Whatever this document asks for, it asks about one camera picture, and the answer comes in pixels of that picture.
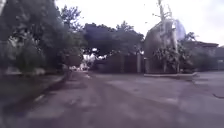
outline sky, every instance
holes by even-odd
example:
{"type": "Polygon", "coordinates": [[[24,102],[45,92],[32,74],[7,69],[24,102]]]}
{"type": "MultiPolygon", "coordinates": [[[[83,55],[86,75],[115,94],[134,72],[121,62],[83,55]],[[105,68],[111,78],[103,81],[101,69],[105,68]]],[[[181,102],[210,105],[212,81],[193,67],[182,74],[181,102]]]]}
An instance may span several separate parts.
{"type": "MultiPolygon", "coordinates": [[[[224,0],[164,0],[173,17],[180,20],[187,32],[197,40],[224,45],[224,0]]],[[[160,21],[157,0],[57,0],[57,6],[78,6],[81,23],[116,27],[124,20],[137,32],[146,34],[160,21]]]]}

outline curb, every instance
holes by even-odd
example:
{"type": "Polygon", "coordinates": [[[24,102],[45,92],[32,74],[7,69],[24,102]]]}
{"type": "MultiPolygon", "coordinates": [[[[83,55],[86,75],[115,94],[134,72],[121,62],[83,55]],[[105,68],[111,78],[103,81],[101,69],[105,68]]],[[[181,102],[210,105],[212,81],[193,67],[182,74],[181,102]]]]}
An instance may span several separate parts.
{"type": "Polygon", "coordinates": [[[194,72],[192,74],[144,74],[145,77],[154,77],[154,78],[160,78],[160,77],[166,77],[166,78],[173,78],[173,79],[184,79],[184,80],[191,80],[194,77],[197,77],[197,72],[194,72]]]}

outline grass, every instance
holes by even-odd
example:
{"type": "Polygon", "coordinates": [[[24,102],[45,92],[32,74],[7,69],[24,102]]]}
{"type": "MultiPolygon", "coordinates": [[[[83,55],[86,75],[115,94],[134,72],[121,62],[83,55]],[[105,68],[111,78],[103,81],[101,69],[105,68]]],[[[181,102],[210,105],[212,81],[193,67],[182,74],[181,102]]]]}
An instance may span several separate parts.
{"type": "Polygon", "coordinates": [[[17,102],[22,98],[44,90],[59,81],[62,76],[3,76],[0,78],[0,105],[17,102]]]}

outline roof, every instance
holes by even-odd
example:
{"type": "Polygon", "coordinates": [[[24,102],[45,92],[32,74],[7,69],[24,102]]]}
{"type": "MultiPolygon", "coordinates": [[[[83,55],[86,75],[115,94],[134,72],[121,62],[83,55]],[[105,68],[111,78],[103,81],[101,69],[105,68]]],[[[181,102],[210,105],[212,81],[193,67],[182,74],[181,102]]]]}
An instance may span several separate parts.
{"type": "Polygon", "coordinates": [[[218,47],[219,44],[216,43],[205,43],[202,41],[187,41],[185,42],[185,44],[188,43],[190,45],[197,45],[197,46],[201,46],[201,47],[218,47]]]}

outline road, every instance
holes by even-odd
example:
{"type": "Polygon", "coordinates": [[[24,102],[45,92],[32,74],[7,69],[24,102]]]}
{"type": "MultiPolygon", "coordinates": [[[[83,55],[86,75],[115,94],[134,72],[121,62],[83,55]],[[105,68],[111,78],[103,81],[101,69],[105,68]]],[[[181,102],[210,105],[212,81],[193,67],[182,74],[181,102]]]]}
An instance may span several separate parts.
{"type": "Polygon", "coordinates": [[[212,95],[222,95],[222,83],[219,73],[200,74],[194,83],[74,73],[62,89],[9,113],[6,122],[9,128],[223,128],[224,99],[212,95]]]}

